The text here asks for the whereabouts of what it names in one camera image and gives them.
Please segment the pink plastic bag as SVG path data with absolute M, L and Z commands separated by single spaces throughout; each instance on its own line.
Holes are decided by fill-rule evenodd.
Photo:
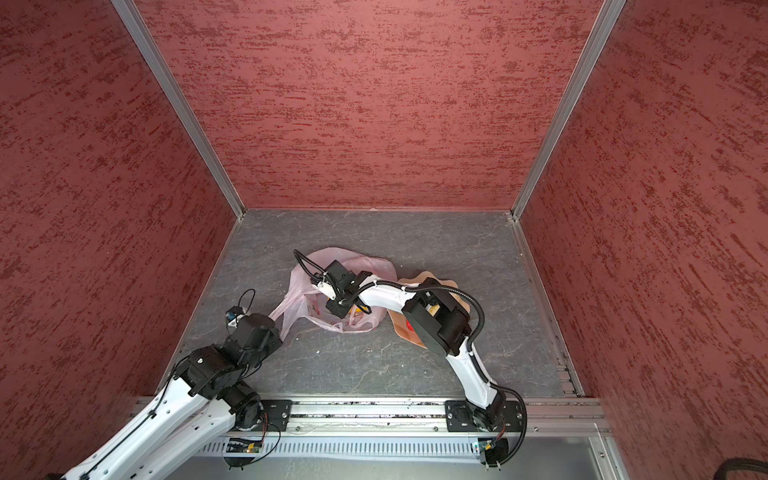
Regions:
M 308 257 L 321 267 L 327 267 L 337 260 L 354 274 L 369 271 L 383 280 L 397 280 L 394 264 L 385 258 L 368 257 L 338 247 L 327 247 L 310 253 Z M 296 266 L 291 271 L 286 295 L 269 314 L 273 320 L 282 320 L 280 339 L 285 340 L 289 336 L 290 328 L 300 319 L 309 320 L 314 325 L 334 333 L 357 334 L 374 330 L 387 315 L 386 309 L 372 307 L 370 314 L 357 309 L 351 310 L 344 318 L 339 318 L 328 311 L 325 306 L 327 300 L 328 298 L 311 283 L 306 272 Z

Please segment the pink scalloped bowl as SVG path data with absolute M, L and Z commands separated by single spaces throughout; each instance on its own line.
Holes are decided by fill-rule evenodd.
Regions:
M 457 288 L 458 285 L 453 280 L 448 279 L 438 279 L 432 272 L 429 271 L 422 271 L 414 278 L 400 278 L 399 282 L 404 284 L 415 284 L 415 285 L 421 285 L 426 280 L 436 280 L 439 284 L 444 286 L 449 286 L 453 288 Z M 412 313 L 398 313 L 394 310 L 389 310 L 389 315 L 392 320 L 392 324 L 394 327 L 395 333 L 400 336 L 401 338 L 418 345 L 422 348 L 428 349 L 429 345 L 427 344 L 427 332 L 423 332 L 421 327 L 417 326 L 417 317 L 420 316 L 421 318 L 425 319 L 425 316 L 421 313 L 414 310 Z M 406 320 L 410 321 L 412 324 L 415 333 L 410 332 L 406 326 Z

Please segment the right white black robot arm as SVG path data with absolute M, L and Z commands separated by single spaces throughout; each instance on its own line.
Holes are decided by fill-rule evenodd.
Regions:
M 471 295 L 433 278 L 402 284 L 368 271 L 354 274 L 338 261 L 309 277 L 327 297 L 327 310 L 339 318 L 354 307 L 365 313 L 376 307 L 403 315 L 425 347 L 449 363 L 464 392 L 459 408 L 476 429 L 525 430 L 527 414 L 520 395 L 492 380 L 474 348 L 485 314 Z

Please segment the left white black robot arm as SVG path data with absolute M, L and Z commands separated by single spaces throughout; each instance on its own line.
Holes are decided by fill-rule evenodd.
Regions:
M 182 358 L 159 393 L 85 460 L 48 479 L 164 479 L 203 446 L 233 430 L 264 430 L 260 395 L 247 373 L 282 341 L 274 320 L 242 315 L 221 344 Z

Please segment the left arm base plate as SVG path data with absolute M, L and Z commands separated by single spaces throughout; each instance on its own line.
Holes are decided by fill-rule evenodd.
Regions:
M 241 429 L 262 431 L 273 425 L 280 432 L 287 430 L 294 402 L 285 399 L 262 399 L 245 410 Z

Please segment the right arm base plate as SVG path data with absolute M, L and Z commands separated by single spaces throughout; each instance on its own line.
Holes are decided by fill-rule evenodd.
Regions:
M 449 432 L 521 432 L 526 419 L 517 401 L 495 401 L 483 409 L 467 400 L 444 402 L 446 425 Z

